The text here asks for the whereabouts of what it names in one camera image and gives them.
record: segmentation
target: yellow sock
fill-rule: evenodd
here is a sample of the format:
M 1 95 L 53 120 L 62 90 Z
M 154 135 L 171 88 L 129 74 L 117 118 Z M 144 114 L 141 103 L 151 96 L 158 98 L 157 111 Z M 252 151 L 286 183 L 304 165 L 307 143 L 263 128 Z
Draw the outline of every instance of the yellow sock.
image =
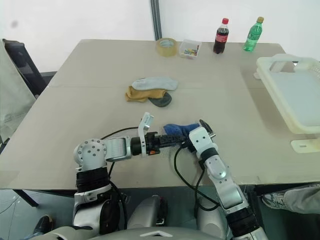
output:
M 148 98 L 153 99 L 162 99 L 167 90 L 165 89 L 151 89 L 151 90 L 135 90 L 132 86 L 128 87 L 127 92 L 125 93 L 125 100 L 127 102 L 145 102 Z

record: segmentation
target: coca-cola bottle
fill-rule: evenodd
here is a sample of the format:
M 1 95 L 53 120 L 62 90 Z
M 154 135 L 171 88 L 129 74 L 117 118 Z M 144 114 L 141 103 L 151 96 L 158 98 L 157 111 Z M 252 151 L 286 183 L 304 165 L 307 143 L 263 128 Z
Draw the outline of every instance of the coca-cola bottle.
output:
M 222 24 L 216 31 L 215 41 L 213 45 L 213 52 L 216 54 L 222 54 L 225 50 L 229 29 L 228 29 L 228 18 L 222 19 Z

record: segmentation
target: beige table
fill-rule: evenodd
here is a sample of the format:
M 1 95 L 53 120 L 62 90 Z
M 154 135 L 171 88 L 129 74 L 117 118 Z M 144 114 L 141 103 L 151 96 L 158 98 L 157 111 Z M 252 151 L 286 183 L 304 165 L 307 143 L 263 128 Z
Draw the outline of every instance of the beige table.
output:
M 320 153 L 298 154 L 290 146 L 310 136 L 288 130 L 263 84 L 253 78 L 257 58 L 283 53 L 282 48 L 262 43 L 249 53 L 240 43 L 227 43 L 225 53 L 216 55 L 211 46 L 203 43 L 198 59 L 188 60 L 159 56 L 152 41 L 81 41 L 0 155 L 0 188 L 75 189 L 75 146 L 137 126 L 144 112 L 155 116 L 150 131 L 160 133 L 168 123 L 208 122 L 239 184 L 319 181 Z M 179 81 L 170 105 L 125 101 L 128 85 L 148 76 Z M 112 180 L 120 188 L 183 186 L 173 170 L 175 150 L 118 162 Z M 197 159 L 187 150 L 178 167 L 188 181 L 198 178 Z M 208 178 L 203 184 L 210 184 Z

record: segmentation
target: chair backrest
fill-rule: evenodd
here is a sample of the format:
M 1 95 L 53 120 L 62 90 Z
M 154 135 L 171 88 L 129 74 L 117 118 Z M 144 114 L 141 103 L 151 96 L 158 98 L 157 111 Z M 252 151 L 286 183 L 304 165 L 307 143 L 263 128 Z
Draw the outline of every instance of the chair backrest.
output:
M 25 84 L 34 96 L 40 95 L 46 88 L 47 84 L 28 54 L 25 44 L 5 39 L 3 42 L 6 52 L 18 69 Z

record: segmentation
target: dark grey sock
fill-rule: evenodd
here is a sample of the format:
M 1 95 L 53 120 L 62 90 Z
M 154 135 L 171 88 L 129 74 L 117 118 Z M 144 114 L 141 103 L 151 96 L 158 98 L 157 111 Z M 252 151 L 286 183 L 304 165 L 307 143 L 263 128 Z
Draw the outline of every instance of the dark grey sock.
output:
M 169 105 L 169 103 L 171 103 L 172 97 L 170 96 L 169 93 L 166 92 L 163 95 L 163 98 L 150 98 L 149 97 L 149 100 L 157 107 L 162 108 L 162 107 Z

